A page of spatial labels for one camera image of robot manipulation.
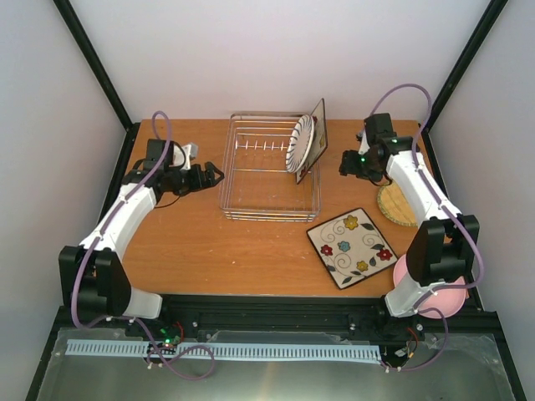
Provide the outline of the wire metal dish rack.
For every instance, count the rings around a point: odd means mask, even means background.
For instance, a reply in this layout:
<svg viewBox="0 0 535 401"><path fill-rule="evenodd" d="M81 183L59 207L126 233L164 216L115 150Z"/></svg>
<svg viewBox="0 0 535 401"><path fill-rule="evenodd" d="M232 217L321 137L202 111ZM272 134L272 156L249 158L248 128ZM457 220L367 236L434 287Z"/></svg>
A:
<svg viewBox="0 0 535 401"><path fill-rule="evenodd" d="M223 215L236 221L310 222L321 209L319 167L301 181L285 159L301 112L236 112L229 119L219 187Z"/></svg>

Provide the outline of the round striped white plate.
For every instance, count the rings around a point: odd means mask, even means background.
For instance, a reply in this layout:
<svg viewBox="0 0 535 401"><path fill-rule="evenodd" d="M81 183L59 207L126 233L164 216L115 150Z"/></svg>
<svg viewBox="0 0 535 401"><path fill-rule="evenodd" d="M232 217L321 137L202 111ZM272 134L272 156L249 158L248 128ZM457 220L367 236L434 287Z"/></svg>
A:
<svg viewBox="0 0 535 401"><path fill-rule="evenodd" d="M304 165L313 143L314 128L314 119L310 114L304 114L295 124L288 140L285 158L288 173L296 173Z"/></svg>

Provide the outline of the square floral plate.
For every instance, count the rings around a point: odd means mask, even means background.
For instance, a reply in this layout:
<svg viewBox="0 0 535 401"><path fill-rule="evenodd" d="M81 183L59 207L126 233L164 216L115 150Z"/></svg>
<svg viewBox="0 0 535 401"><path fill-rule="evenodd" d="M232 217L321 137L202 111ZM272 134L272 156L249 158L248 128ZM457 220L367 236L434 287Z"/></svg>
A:
<svg viewBox="0 0 535 401"><path fill-rule="evenodd" d="M296 183L300 184L304 176L317 164L319 158L328 148L327 121L325 115L325 100L321 98L311 113L314 122L313 142L303 166L296 173Z"/></svg>

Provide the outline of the square dark rimmed plate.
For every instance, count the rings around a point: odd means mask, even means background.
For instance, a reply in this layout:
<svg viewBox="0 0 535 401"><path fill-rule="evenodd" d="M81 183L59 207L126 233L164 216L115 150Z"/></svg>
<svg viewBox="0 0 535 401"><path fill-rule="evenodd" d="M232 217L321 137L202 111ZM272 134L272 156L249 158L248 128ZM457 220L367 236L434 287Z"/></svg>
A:
<svg viewBox="0 0 535 401"><path fill-rule="evenodd" d="M362 209L307 230L307 238L338 289L352 287L395 265L393 248Z"/></svg>

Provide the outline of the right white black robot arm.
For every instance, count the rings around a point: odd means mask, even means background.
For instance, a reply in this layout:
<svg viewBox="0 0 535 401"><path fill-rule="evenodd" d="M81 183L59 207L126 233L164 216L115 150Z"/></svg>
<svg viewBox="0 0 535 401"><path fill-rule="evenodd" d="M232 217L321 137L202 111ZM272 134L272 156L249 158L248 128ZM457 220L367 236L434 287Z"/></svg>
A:
<svg viewBox="0 0 535 401"><path fill-rule="evenodd" d="M484 267L476 241L479 222L454 206L427 169L417 140L382 138L360 150L346 150L341 175L377 183L383 178L401 189L418 222L418 231L405 254L407 273L385 296L392 317L427 313L424 303L445 291L465 293L477 282L459 284L471 272L473 262Z"/></svg>

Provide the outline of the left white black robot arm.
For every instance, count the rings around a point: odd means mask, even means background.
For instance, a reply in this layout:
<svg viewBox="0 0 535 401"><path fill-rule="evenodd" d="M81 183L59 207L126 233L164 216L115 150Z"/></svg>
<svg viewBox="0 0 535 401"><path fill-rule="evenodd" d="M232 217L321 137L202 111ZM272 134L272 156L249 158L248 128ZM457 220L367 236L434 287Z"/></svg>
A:
<svg viewBox="0 0 535 401"><path fill-rule="evenodd" d="M174 326L173 314L162 307L161 295L130 284L122 264L125 251L163 194L182 197L215 187L223 179L224 173L211 162L187 169L131 170L99 224L77 246L65 246L59 253L62 295L74 325L84 326L80 313L85 311L98 319L144 318L154 335L168 334Z"/></svg>

